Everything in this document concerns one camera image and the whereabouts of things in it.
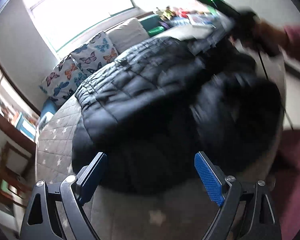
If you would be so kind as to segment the person's pink sleeve forearm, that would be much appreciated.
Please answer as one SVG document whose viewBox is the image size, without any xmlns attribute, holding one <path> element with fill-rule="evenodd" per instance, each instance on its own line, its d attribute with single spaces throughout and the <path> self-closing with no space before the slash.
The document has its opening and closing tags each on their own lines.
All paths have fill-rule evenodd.
<svg viewBox="0 0 300 240">
<path fill-rule="evenodd" d="M 284 30 L 287 38 L 283 49 L 290 57 L 300 62 L 300 26 L 287 25 Z"/>
</svg>

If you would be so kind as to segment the person's right hand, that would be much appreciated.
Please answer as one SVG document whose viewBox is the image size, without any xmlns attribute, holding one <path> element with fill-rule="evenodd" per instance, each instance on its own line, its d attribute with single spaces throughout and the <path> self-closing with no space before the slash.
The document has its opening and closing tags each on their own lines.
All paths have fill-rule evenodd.
<svg viewBox="0 0 300 240">
<path fill-rule="evenodd" d="M 266 21 L 257 21 L 253 32 L 260 50 L 269 56 L 277 55 L 279 47 L 285 48 L 289 41 L 283 28 L 277 28 Z"/>
</svg>

